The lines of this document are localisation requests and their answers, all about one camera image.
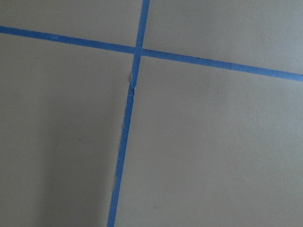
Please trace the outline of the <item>long blue tape strip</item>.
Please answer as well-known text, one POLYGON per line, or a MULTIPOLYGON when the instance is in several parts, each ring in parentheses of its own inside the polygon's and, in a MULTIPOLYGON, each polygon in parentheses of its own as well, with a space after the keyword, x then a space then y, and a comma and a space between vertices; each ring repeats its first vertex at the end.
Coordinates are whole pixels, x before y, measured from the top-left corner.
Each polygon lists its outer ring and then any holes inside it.
MULTIPOLYGON (((70 37, 64 35, 19 29, 14 27, 1 26, 0 32, 2 34, 41 39, 41 40, 47 40, 52 42, 58 42, 58 43, 72 44, 77 46, 85 46, 85 47, 109 50, 114 52, 122 52, 128 54, 135 53, 135 48, 131 46, 105 43, 100 41, 94 41, 94 40, 88 40, 88 39, 82 39, 82 38, 76 38, 76 37, 70 37)), ((303 80, 302 74, 298 74, 298 73, 272 70, 272 69, 266 69, 266 68, 255 67, 255 66, 236 64, 232 62, 217 61, 217 60, 198 58, 193 56, 187 56, 187 55, 175 54, 169 52, 161 52, 161 51, 155 51, 149 49, 143 49, 142 56, 220 68, 225 70, 240 71, 240 72, 270 76, 270 77, 281 78, 281 79, 295 80, 300 82, 302 82, 303 80)))

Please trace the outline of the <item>crossing blue tape strip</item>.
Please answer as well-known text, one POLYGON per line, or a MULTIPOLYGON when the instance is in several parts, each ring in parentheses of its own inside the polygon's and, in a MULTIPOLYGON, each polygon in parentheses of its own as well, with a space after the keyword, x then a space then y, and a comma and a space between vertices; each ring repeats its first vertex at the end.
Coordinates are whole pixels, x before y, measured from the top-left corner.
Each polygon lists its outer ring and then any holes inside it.
POLYGON ((131 79, 130 79, 128 93, 126 97, 125 114, 124 114, 121 138, 119 143, 119 151, 117 155, 115 183, 114 183, 114 188, 112 190, 111 203, 110 203, 109 214, 107 219, 108 227, 113 227, 115 225, 116 211, 118 207, 118 199, 119 199, 119 192, 120 192, 120 186, 121 186, 122 175, 123 175, 125 154, 126 154, 126 148, 128 142, 128 134, 129 134, 130 123, 132 118, 135 89, 136 89, 137 78, 140 68, 140 61, 143 51, 143 42, 144 42, 149 5, 150 2, 148 0, 144 0, 142 3, 141 13, 140 13, 136 44, 134 48, 131 79))

